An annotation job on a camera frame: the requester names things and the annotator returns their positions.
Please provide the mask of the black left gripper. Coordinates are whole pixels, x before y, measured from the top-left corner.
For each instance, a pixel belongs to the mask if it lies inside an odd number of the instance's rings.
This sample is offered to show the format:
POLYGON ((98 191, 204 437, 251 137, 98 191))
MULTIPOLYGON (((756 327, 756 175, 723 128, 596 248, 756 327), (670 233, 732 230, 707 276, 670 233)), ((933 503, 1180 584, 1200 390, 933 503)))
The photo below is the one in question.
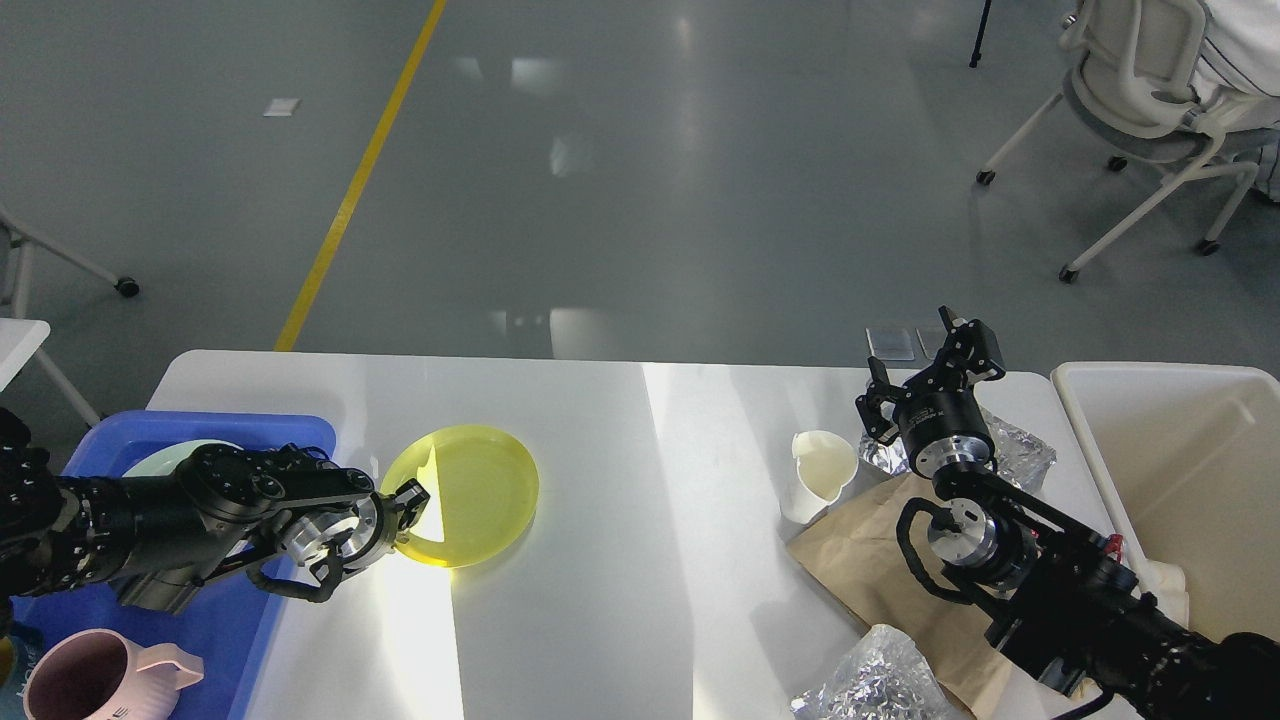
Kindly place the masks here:
POLYGON ((343 573, 360 573, 408 542, 430 492, 416 478, 404 480, 380 498, 362 498, 343 509, 303 512, 282 530, 280 547, 298 568, 325 573, 337 556, 343 573))

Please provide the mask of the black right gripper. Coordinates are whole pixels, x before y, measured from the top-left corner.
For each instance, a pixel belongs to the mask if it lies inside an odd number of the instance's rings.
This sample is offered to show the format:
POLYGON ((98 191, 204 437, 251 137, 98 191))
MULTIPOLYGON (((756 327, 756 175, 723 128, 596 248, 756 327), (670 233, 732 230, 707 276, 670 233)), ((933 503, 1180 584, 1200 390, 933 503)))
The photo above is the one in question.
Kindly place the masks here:
POLYGON ((892 445, 900 436, 910 469, 934 477, 946 466, 970 462, 989 468, 996 446, 973 386, 1001 380, 1006 363, 992 329, 979 319, 938 309, 946 329, 932 364, 897 383, 876 356, 867 359, 869 380, 858 396, 858 415, 869 438, 892 445), (886 414, 887 406, 895 406, 886 414))

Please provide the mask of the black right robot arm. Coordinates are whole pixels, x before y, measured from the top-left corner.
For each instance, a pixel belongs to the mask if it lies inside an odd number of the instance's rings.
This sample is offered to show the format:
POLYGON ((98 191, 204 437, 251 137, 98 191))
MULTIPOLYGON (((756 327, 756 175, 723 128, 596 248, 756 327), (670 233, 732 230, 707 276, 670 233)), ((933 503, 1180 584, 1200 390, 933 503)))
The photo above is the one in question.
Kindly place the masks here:
POLYGON ((940 309, 946 336, 933 361, 901 383, 869 357, 855 406, 870 438, 901 439, 934 500, 910 498, 895 534, 909 571, 931 594, 973 605, 987 642, 1061 694, 1091 679, 1143 719, 1275 719, 1277 643, 1252 632, 1221 641, 1175 623, 1137 574, 1088 525, 998 475, 995 438, 974 388, 1006 369, 988 325, 940 309))

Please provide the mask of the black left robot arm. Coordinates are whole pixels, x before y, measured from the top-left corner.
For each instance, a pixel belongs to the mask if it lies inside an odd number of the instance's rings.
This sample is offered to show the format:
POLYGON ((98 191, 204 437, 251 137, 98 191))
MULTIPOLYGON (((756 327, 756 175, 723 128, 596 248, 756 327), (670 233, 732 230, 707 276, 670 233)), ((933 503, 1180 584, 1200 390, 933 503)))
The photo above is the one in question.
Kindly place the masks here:
POLYGON ((119 603, 179 614, 244 574, 260 591, 329 601, 389 553, 431 496, 388 495, 320 448, 202 443, 159 477, 59 477, 29 428, 3 413, 3 624, 14 598, 106 583, 119 603))

